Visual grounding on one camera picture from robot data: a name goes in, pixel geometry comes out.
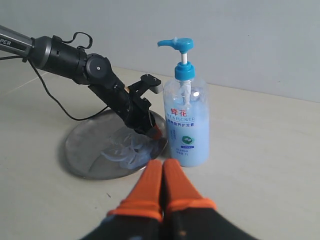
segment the pump bottle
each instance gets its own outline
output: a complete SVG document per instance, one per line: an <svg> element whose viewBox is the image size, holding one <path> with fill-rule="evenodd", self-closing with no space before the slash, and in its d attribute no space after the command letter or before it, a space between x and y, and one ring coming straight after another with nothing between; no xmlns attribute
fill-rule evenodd
<svg viewBox="0 0 320 240"><path fill-rule="evenodd" d="M196 77L187 52L194 47L191 38L159 41L181 53L174 78L163 88L166 130L171 157L183 167L195 167L209 157L210 129L207 83Z"/></svg>

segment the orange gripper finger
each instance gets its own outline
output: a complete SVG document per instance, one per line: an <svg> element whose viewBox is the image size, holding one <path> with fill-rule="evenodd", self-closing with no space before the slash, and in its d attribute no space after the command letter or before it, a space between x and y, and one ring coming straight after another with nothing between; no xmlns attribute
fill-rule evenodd
<svg viewBox="0 0 320 240"><path fill-rule="evenodd" d="M167 192L166 214L187 208L217 209L209 198L204 198L189 181L178 160L167 159L163 164L163 178Z"/></svg>
<svg viewBox="0 0 320 240"><path fill-rule="evenodd" d="M107 216L146 217L162 222L163 214L159 204L161 181L162 162L150 160L131 193L116 209L109 211Z"/></svg>

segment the black cable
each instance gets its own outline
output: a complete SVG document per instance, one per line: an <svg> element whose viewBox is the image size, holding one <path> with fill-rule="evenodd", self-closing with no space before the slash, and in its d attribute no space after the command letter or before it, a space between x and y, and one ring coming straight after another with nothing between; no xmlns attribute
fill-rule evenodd
<svg viewBox="0 0 320 240"><path fill-rule="evenodd" d="M22 59L21 56L5 56L5 57L0 57L0 61L1 60L9 60L9 59ZM84 120L88 120L88 119L91 119L99 114L101 114L104 110L106 110L108 108L108 106L104 107L101 111L97 112L96 114L93 114L91 116L88 116L88 117L85 117L85 118L75 118L73 116L71 116L67 110L62 106L62 104L54 97L52 96L52 94L49 92L48 88L47 88L47 85L44 81L44 79L42 78L42 76L40 75L40 73L38 72L38 70L36 69L35 65L28 59L28 62L30 63L32 69L34 70L35 74L38 76L38 78L40 79L42 85L43 85L43 88L46 92L46 94L48 94L48 96L50 98L52 98L58 105L59 107L62 109L62 111L64 111L64 113L69 117L71 118L72 120L75 120L75 121L84 121Z"/></svg>

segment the green logo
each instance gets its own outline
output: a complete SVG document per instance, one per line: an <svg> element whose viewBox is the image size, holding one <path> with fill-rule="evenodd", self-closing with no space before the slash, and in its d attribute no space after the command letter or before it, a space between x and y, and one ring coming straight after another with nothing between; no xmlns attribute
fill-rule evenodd
<svg viewBox="0 0 320 240"><path fill-rule="evenodd" d="M191 137L189 137L189 136L183 136L182 137L182 142L184 143L184 144L192 144L194 141L193 141L193 139L191 138Z"/></svg>

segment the stainless steel plate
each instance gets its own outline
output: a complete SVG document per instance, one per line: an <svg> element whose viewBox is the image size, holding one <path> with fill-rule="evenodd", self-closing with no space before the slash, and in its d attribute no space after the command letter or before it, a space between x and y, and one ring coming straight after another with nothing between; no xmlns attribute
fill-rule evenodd
<svg viewBox="0 0 320 240"><path fill-rule="evenodd" d="M163 138L156 142L158 148L152 152L151 159L157 158L167 145L166 123L157 113L152 112L156 124L163 132ZM108 136L125 125L112 110L83 121L72 130L65 141L64 153L67 168L75 175L86 179L107 180L133 174L143 169L143 164L134 169L126 169L119 162L106 159L101 151L110 144Z"/></svg>

